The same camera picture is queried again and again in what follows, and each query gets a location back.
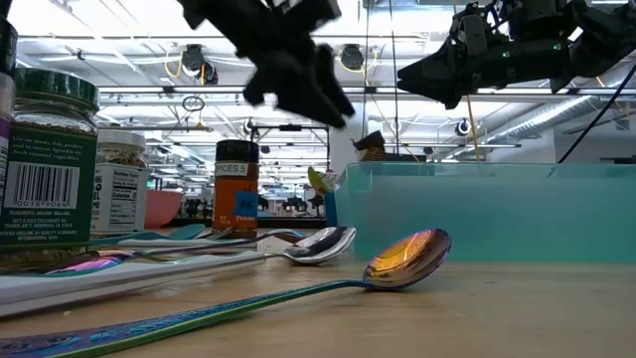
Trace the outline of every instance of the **orange spice bottle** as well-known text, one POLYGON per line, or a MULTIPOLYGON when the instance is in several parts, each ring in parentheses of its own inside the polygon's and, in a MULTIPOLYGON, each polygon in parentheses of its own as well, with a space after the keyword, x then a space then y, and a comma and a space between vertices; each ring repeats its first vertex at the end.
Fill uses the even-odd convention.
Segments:
POLYGON ((235 228, 232 238, 256 238, 258 156, 258 144, 251 141, 230 139, 217 143, 212 227, 235 228))

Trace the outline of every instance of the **transparent blue container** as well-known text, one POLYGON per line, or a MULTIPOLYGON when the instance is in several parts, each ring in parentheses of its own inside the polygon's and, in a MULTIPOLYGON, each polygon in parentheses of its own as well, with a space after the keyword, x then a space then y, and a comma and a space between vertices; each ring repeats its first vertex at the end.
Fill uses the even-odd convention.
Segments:
POLYGON ((364 162, 340 183, 360 260, 440 228, 453 261, 636 263, 636 165, 364 162))

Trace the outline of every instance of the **spice jar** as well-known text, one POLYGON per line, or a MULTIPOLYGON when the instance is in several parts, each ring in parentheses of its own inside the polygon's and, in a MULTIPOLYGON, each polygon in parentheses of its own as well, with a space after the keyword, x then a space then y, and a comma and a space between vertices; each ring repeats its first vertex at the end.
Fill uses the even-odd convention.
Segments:
POLYGON ((97 139, 90 233, 103 238, 143 231, 148 165, 146 139, 123 130, 103 129, 97 139))
POLYGON ((233 238, 256 238, 258 156, 258 144, 251 141, 222 140, 217 143, 212 227, 218 230, 235 228, 233 238))
POLYGON ((5 262, 37 266, 88 243, 99 91, 37 69, 17 69, 15 82, 0 252, 19 252, 5 262))

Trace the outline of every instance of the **wooden table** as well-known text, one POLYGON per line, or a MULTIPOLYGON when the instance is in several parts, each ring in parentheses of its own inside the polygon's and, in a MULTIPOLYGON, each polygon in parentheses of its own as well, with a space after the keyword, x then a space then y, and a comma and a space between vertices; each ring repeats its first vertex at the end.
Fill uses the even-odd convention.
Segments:
MULTIPOLYGON (((270 260, 213 277, 0 322, 0 337, 144 319, 359 277, 350 258, 319 268, 270 260)), ((447 263, 402 293, 341 289, 111 357, 636 357, 636 268, 447 263)))

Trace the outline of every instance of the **barcode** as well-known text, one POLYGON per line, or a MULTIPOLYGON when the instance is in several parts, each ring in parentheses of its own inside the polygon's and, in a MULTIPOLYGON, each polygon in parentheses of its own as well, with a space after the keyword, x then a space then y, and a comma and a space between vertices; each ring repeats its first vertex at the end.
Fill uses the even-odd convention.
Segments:
POLYGON ((7 147, 0 146, 0 206, 4 202, 5 176, 7 175, 7 147))
POLYGON ((75 209, 80 169, 10 162, 5 208, 75 209))

